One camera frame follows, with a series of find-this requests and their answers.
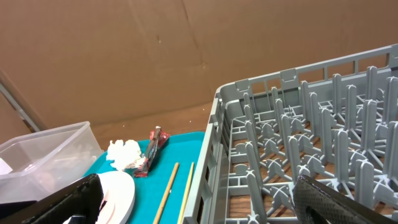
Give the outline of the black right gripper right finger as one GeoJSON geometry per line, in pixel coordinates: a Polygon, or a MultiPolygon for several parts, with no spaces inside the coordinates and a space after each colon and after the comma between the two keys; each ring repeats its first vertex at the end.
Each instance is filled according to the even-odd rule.
{"type": "Polygon", "coordinates": [[[298,176],[293,203],[299,223],[397,224],[307,175],[298,176]]]}

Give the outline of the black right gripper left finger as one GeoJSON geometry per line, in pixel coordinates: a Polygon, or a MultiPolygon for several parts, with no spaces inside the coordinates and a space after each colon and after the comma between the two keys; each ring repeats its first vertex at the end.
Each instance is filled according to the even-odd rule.
{"type": "Polygon", "coordinates": [[[90,174],[43,198],[1,204],[1,223],[96,223],[104,193],[98,174],[90,174]]]}

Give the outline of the white napkin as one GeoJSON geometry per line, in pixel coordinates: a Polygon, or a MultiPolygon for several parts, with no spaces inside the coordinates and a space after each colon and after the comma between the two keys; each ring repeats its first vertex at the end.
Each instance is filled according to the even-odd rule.
{"type": "Polygon", "coordinates": [[[141,168],[146,161],[138,142],[132,139],[110,141],[106,159],[112,161],[111,166],[118,171],[141,168]]]}

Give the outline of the wooden chopstick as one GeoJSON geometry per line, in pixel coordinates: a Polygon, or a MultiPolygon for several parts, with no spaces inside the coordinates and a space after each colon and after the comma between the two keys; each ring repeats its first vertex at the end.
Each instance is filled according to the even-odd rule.
{"type": "Polygon", "coordinates": [[[169,181],[167,183],[167,186],[165,188],[165,192],[164,192],[164,194],[162,196],[162,200],[160,202],[160,205],[158,207],[157,213],[155,215],[153,224],[158,224],[160,222],[160,219],[161,219],[161,216],[162,216],[162,212],[164,211],[164,207],[165,207],[165,204],[166,204],[167,199],[169,197],[169,193],[170,193],[170,190],[172,188],[173,182],[175,180],[175,176],[177,175],[177,172],[178,172],[178,167],[179,167],[179,163],[176,162],[175,165],[174,165],[173,171],[172,171],[172,173],[170,175],[170,178],[169,178],[169,181]]]}
{"type": "Polygon", "coordinates": [[[181,207],[180,207],[180,213],[179,213],[178,222],[177,222],[178,224],[182,224],[182,222],[183,222],[183,214],[184,214],[184,211],[185,211],[185,207],[186,207],[186,204],[187,204],[188,195],[189,195],[189,191],[190,191],[190,186],[191,186],[191,183],[192,183],[194,167],[195,167],[195,163],[192,162],[191,166],[190,166],[190,172],[188,174],[187,183],[186,183],[186,186],[185,186],[185,191],[184,191],[184,195],[183,195],[182,204],[181,204],[181,207]]]}

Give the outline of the red snack wrapper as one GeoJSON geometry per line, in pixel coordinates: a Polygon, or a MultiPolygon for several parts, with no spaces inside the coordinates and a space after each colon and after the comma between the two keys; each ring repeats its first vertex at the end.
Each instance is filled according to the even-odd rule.
{"type": "Polygon", "coordinates": [[[134,170],[134,177],[147,177],[152,163],[157,159],[158,152],[165,146],[170,135],[156,126],[150,133],[150,142],[144,153],[144,163],[134,170]]]}

